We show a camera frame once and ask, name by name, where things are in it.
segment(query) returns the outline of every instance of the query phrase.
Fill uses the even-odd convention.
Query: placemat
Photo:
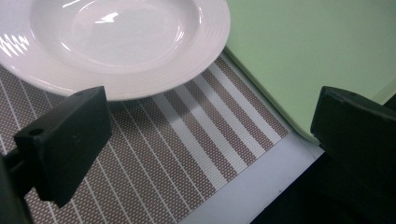
[[[2,154],[64,99],[2,67],[0,95]],[[177,223],[290,131],[224,54],[185,85],[109,107],[113,135],[71,202],[25,197],[35,223]]]

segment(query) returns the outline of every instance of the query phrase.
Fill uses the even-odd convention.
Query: plate
[[[2,0],[0,64],[60,95],[105,86],[107,99],[184,84],[222,52],[225,0]]]

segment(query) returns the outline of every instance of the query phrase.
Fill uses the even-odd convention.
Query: white stripe
[[[122,210],[122,213],[125,215],[125,217],[126,217],[126,219],[128,220],[128,222],[129,222],[129,223],[132,223],[131,220],[130,220],[129,217],[128,217],[128,214],[127,214],[126,211],[125,211],[125,208],[122,206],[122,203],[121,203],[121,201],[120,201],[120,198],[119,198],[119,196],[117,195],[117,192],[114,190],[113,185],[111,184],[110,179],[108,178],[108,176],[107,176],[107,174],[106,174],[106,172],[105,172],[105,169],[104,169],[103,166],[102,166],[102,163],[101,163],[101,162],[99,161],[99,159],[97,159],[97,158],[96,158],[96,161],[98,162],[98,165],[99,165],[99,167],[100,167],[100,170],[102,171],[102,173],[103,173],[103,175],[104,175],[104,177],[105,177],[105,179],[106,179],[106,181],[107,181],[107,184],[110,186],[111,191],[113,191],[113,194],[114,194],[114,196],[116,197],[116,200],[117,200],[117,202],[118,202],[119,205],[120,205],[120,208],[121,208],[121,210]]]
[[[119,163],[122,172],[125,174],[126,178],[128,179],[129,184],[131,185],[132,189],[134,190],[134,193],[136,194],[137,199],[139,202],[142,204],[143,208],[145,209],[146,213],[148,214],[149,219],[151,220],[152,223],[154,223],[154,219],[152,219],[151,214],[149,213],[149,210],[147,209],[146,205],[144,204],[142,198],[140,195],[137,193],[136,188],[134,187],[134,183],[132,182],[131,178],[128,176],[124,166],[122,165],[119,156],[117,155],[116,151],[114,150],[114,147],[111,146],[110,142],[108,142],[108,146],[110,147],[111,151],[113,152],[114,157],[116,158],[117,162]]]
[[[198,123],[202,126],[210,139],[212,139],[213,143],[219,149],[224,158],[235,169],[235,171],[239,174],[245,168],[247,168],[248,166],[241,159],[238,153],[233,150],[233,147],[230,145],[227,139],[225,139],[218,127],[216,127],[206,112],[200,106],[198,106],[198,103],[195,101],[194,97],[190,94],[187,88],[185,86],[180,86],[176,88],[175,91],[186,107],[190,110],[192,115],[197,119]]]
[[[4,144],[3,136],[1,134],[0,134],[0,143],[1,143],[1,147],[3,148],[3,151],[4,151],[3,156],[7,155],[6,145]]]
[[[161,168],[163,169],[163,172],[165,173],[166,177],[168,178],[168,180],[171,182],[172,187],[175,189],[175,191],[177,192],[178,196],[180,197],[181,201],[183,201],[184,205],[187,206],[187,209],[189,209],[189,212],[191,212],[191,209],[189,207],[189,205],[187,204],[186,200],[184,199],[183,195],[181,195],[180,191],[178,190],[175,182],[172,180],[171,176],[168,174],[168,172],[166,171],[165,167],[163,166],[163,164],[161,163],[160,159],[157,157],[157,154],[154,152],[154,150],[152,149],[151,145],[149,144],[149,141],[147,140],[146,136],[143,135],[143,132],[140,130],[140,127],[137,125],[136,121],[134,120],[134,118],[132,117],[130,111],[126,108],[125,104],[122,103],[123,107],[125,108],[125,111],[128,113],[129,118],[131,119],[132,123],[134,124],[134,126],[136,127],[136,129],[139,131],[140,135],[142,136],[143,140],[145,141],[146,145],[148,146],[149,150],[151,151],[152,155],[154,156],[155,160],[160,164]]]
[[[44,96],[46,97],[46,99],[47,99],[47,102],[49,103],[49,108],[52,108],[52,103],[50,102],[50,98],[49,98],[49,96],[47,95],[47,92],[46,91],[43,91],[44,92]]]
[[[79,215],[79,212],[78,212],[78,210],[77,210],[76,204],[74,203],[74,200],[72,199],[72,200],[70,200],[70,201],[71,201],[71,203],[72,203],[72,205],[73,205],[73,208],[74,208],[74,210],[75,210],[75,212],[76,212],[76,214],[77,214],[79,223],[84,223],[84,222],[82,221],[82,219],[81,219],[81,216]]]
[[[289,132],[292,128],[289,124],[279,115],[279,112],[274,108],[274,106],[264,97],[262,92],[260,92],[257,87],[248,79],[248,77],[239,69],[239,67],[235,66],[233,61],[231,61],[227,55],[222,54],[221,59],[226,62],[230,68],[239,76],[239,78],[248,86],[248,88],[253,92],[253,94],[262,102],[262,104],[271,112],[271,114],[285,127]]]
[[[91,196],[93,197],[93,201],[95,202],[96,206],[98,207],[99,213],[100,213],[100,215],[102,216],[103,221],[104,221],[105,223],[108,223],[107,220],[106,220],[105,214],[103,213],[102,208],[101,208],[100,205],[99,205],[99,202],[96,200],[96,196],[95,196],[95,194],[93,193],[93,190],[92,190],[92,188],[91,188],[91,185],[90,185],[90,183],[88,182],[88,180],[87,180],[86,177],[84,177],[84,181],[85,181],[85,184],[86,184],[87,187],[88,187],[88,190],[90,191]]]
[[[58,220],[56,220],[56,216],[55,216],[55,213],[53,213],[53,209],[52,209],[52,206],[50,205],[50,202],[47,202],[47,207],[49,208],[49,212],[53,218],[53,222],[55,224],[58,224]]]
[[[2,87],[2,89],[3,89],[4,95],[6,96],[6,99],[7,99],[7,102],[8,102],[8,106],[9,106],[9,108],[11,109],[11,113],[12,113],[12,115],[14,116],[15,123],[17,124],[17,128],[18,128],[18,130],[20,130],[20,129],[21,129],[21,125],[20,125],[20,123],[18,122],[17,115],[15,114],[15,111],[14,111],[14,107],[12,107],[11,101],[10,101],[9,98],[8,98],[8,95],[7,95],[7,92],[6,92],[6,88],[4,87],[3,81],[1,80],[1,78],[0,78],[0,85],[1,85],[1,87]]]
[[[247,113],[247,115],[253,120],[256,126],[265,133],[272,143],[278,142],[281,138],[279,134],[267,123],[267,121],[260,115],[260,113],[254,108],[254,106],[245,98],[235,85],[228,79],[224,73],[215,65],[209,66],[209,70],[212,71],[214,77],[221,83],[221,85],[227,90],[228,93],[235,99],[235,101],[241,106],[241,108]]]
[[[20,79],[18,79],[18,81],[20,82],[20,85],[21,85],[23,93],[24,93],[24,95],[26,97],[27,103],[29,104],[30,108],[32,109],[32,112],[33,112],[33,115],[34,115],[35,119],[37,119],[37,114],[35,113],[35,110],[33,109],[32,102],[30,101],[30,98],[27,95],[26,89],[24,88],[22,81]]]
[[[190,180],[192,186],[195,188],[195,190],[198,192],[199,196],[201,197],[201,199],[204,201],[204,195],[202,195],[201,191],[198,190],[197,186],[195,185],[195,183],[192,181],[190,175],[187,173],[186,169],[184,169],[184,166],[181,164],[180,160],[177,158],[177,156],[175,155],[174,151],[172,150],[172,148],[169,147],[168,142],[165,140],[165,138],[163,137],[163,134],[160,132],[160,130],[158,129],[157,125],[154,123],[154,121],[151,119],[151,117],[149,116],[148,112],[146,111],[145,107],[142,106],[142,104],[140,103],[140,101],[138,101],[140,107],[142,107],[143,111],[145,112],[146,116],[148,117],[149,121],[151,122],[152,126],[155,128],[155,130],[157,131],[157,133],[160,135],[161,139],[163,140],[163,142],[166,144],[166,147],[169,149],[169,151],[171,152],[172,156],[174,157],[174,159],[176,160],[179,168],[183,171],[184,175]]]
[[[227,184],[224,176],[221,174],[213,161],[210,160],[210,158],[206,155],[201,145],[194,138],[183,120],[181,120],[181,118],[178,116],[175,109],[169,104],[165,96],[163,94],[160,94],[152,97],[152,99],[163,112],[163,115],[166,117],[169,124],[175,130],[177,135],[180,137],[180,140],[186,146],[187,150],[195,159],[198,166],[204,172],[213,187],[216,190],[219,190],[221,187]]]
[[[114,122],[117,125],[117,127],[119,128],[122,137],[125,139],[125,142],[128,144],[129,149],[131,149],[132,153],[134,154],[134,157],[136,158],[137,162],[139,163],[140,167],[142,168],[143,172],[145,173],[146,177],[148,178],[149,183],[151,184],[151,186],[154,188],[155,192],[160,197],[161,202],[163,202],[163,205],[165,206],[166,211],[168,211],[169,215],[176,223],[177,221],[176,221],[175,217],[173,216],[171,210],[169,209],[168,205],[166,204],[165,200],[163,199],[163,196],[161,196],[161,194],[158,191],[157,187],[155,186],[154,182],[151,180],[151,177],[149,176],[149,173],[146,171],[142,161],[137,157],[136,153],[134,152],[134,148],[132,147],[131,143],[129,142],[128,138],[126,137],[124,131],[121,129],[121,127],[116,119],[114,119]]]
[[[212,87],[206,82],[202,76],[198,76],[194,79],[195,84],[201,89],[206,98],[212,103],[212,105],[219,111],[221,116],[230,125],[236,135],[239,136],[241,141],[248,147],[256,158],[259,158],[265,150],[251,136],[245,126],[235,116],[233,111],[221,100],[218,94],[212,89]]]

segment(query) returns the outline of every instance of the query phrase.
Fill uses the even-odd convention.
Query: green tray
[[[226,51],[306,139],[322,86],[396,93],[396,1],[228,0]]]

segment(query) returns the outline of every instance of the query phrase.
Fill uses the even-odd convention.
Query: plate rim
[[[96,74],[98,75],[98,78],[96,78],[95,80],[89,80],[88,82],[82,84],[79,83],[77,86],[75,85],[75,87],[73,88],[70,87],[69,85],[70,83],[73,83],[73,81],[70,80],[71,79],[70,77],[60,77],[58,74],[53,76],[51,74],[45,74],[45,71],[48,71],[48,73],[53,73],[55,71],[58,71],[61,74],[63,74],[64,71],[69,71],[69,72],[79,71],[81,72],[81,74],[84,73],[80,70],[76,70],[76,68],[69,67],[65,63],[59,62],[57,59],[52,58],[51,54],[49,54],[43,49],[39,49],[38,47],[36,47],[37,49],[27,49],[26,51],[22,50],[21,55],[18,55],[16,57],[9,57],[9,55],[6,55],[4,51],[0,50],[0,64],[3,67],[5,67],[11,74],[15,75],[16,77],[19,77],[21,80],[41,90],[49,91],[62,96],[68,96],[76,91],[81,91],[94,86],[105,86],[106,96],[108,101],[133,100],[133,99],[145,98],[155,95],[157,93],[169,91],[177,86],[180,86],[192,80],[194,77],[204,72],[206,68],[210,64],[212,64],[223,51],[231,30],[231,16],[226,0],[191,0],[191,1],[195,4],[197,10],[200,10],[200,13],[202,14],[201,16],[203,18],[202,24],[199,25],[199,28],[197,30],[195,37],[192,40],[191,45],[186,49],[186,52],[183,52],[184,54],[188,53],[187,55],[188,59],[187,61],[186,60],[181,60],[181,61],[183,63],[191,63],[191,65],[188,66],[189,68],[181,69],[180,67],[177,68],[177,65],[168,63],[165,65],[170,67],[166,67],[165,70],[163,70],[164,65],[162,65],[160,67],[156,67],[154,69],[146,71],[146,73],[155,72],[157,76],[158,74],[161,73],[159,69],[164,71],[164,73],[162,73],[164,75],[162,77],[158,77],[160,82],[164,80],[163,77],[170,76],[170,73],[172,71],[177,71],[181,74],[186,73],[182,77],[181,76],[178,76],[177,78],[173,77],[172,83],[163,82],[163,84],[161,83],[159,84],[157,81],[153,79],[151,80],[151,82],[156,82],[156,83],[149,84],[151,85],[151,87],[147,88],[146,90],[131,91],[131,88],[133,88],[135,84],[133,83],[131,86],[130,85],[126,86],[125,85],[126,81],[131,81],[133,79],[136,79],[136,82],[144,83],[144,84],[147,84],[147,81],[145,82],[144,78],[142,77],[139,78],[131,77],[131,75],[133,76],[135,75],[133,73],[129,73],[128,75],[111,75],[113,77],[109,77],[109,76],[106,77],[106,75],[104,74]],[[20,7],[20,11],[25,10],[25,13],[29,14],[30,13],[29,9],[31,8],[32,4],[33,3],[31,3],[30,5],[26,4],[28,6],[25,5],[24,7],[20,7],[21,4],[18,4],[14,1],[8,1],[8,4],[6,4],[6,6],[13,8]],[[23,26],[25,27],[24,30],[21,27],[12,27],[12,25],[15,25],[15,21],[6,22],[6,24],[8,24],[8,26],[6,27],[6,29],[8,30],[21,31],[22,33],[23,32],[26,33],[26,35],[15,34],[18,35],[18,38],[20,38],[21,36],[25,38],[30,37],[31,38],[30,43],[34,43],[34,42],[35,44],[38,43],[38,40],[36,40],[35,38],[32,39],[32,36],[34,36],[34,34],[32,31],[29,31],[29,28],[31,27],[29,20],[22,23],[22,27]],[[6,35],[8,36],[9,39],[11,39],[10,38],[11,34],[7,34],[6,32],[1,32],[0,38],[6,39],[5,38]],[[202,46],[205,42],[209,42],[209,41],[215,41],[215,44],[210,46],[211,48],[209,48],[208,46],[204,46],[204,47]],[[32,47],[33,45],[30,44],[26,48],[32,48]],[[69,86],[54,85],[53,82],[51,83],[51,80],[54,79],[54,77],[58,78],[57,79],[58,83],[65,82]],[[117,88],[118,90],[114,90],[115,89],[114,83],[117,82],[119,82],[123,86]]]

